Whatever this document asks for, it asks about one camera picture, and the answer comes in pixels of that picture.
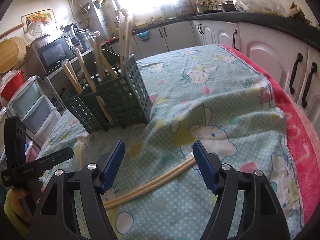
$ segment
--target yellow cloth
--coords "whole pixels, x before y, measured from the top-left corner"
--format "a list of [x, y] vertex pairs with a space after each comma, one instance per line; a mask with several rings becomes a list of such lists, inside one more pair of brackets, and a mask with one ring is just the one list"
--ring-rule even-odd
[[25, 238], [27, 239], [28, 233], [29, 233], [29, 228], [24, 225], [19, 218], [16, 216], [16, 214], [13, 212], [12, 207], [11, 207], [11, 193], [12, 189], [10, 189], [7, 193], [7, 196], [5, 198], [5, 203], [4, 203], [4, 212], [13, 224], [13, 226], [18, 230], [18, 232]]

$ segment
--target fruit picture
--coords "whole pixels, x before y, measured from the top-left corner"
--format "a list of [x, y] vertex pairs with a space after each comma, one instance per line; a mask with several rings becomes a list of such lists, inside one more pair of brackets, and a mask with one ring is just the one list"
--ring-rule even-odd
[[48, 24], [55, 23], [56, 19], [54, 17], [52, 9], [47, 9], [47, 10], [24, 15], [21, 17], [21, 22], [25, 23], [23, 27], [24, 33], [28, 32], [28, 26], [30, 25], [30, 23], [35, 21], [42, 22], [46, 26]]

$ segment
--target blue gripper pad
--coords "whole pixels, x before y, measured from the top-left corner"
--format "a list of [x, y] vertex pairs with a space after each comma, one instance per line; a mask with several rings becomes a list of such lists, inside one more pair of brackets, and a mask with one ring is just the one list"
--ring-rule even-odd
[[198, 164], [199, 170], [201, 172], [202, 178], [204, 180], [205, 185], [207, 186], [208, 190], [211, 190], [213, 194], [218, 193], [218, 177], [219, 175], [215, 173], [213, 167], [211, 166], [206, 154], [206, 150], [204, 150], [203, 145], [200, 141], [196, 141], [193, 144], [193, 156], [196, 159]]
[[109, 162], [103, 171], [103, 182], [100, 186], [102, 192], [106, 193], [106, 191], [112, 187], [112, 184], [115, 181], [116, 175], [121, 165], [122, 159], [124, 157], [124, 152], [125, 146], [124, 142], [121, 140], [116, 149], [110, 152], [112, 156], [109, 159]]

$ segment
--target microwave oven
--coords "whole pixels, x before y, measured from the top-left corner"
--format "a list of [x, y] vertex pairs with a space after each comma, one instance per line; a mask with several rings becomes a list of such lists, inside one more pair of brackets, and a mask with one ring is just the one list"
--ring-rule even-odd
[[26, 74], [43, 79], [60, 68], [65, 59], [75, 57], [67, 39], [68, 37], [60, 37], [40, 48], [31, 46], [25, 57]]

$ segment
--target red bucket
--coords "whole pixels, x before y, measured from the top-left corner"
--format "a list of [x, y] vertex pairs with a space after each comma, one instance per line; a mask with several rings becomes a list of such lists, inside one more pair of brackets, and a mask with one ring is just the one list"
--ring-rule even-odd
[[4, 89], [1, 92], [1, 97], [5, 100], [10, 101], [14, 93], [21, 87], [24, 83], [24, 71], [19, 71], [13, 76], [12, 79], [5, 85]]

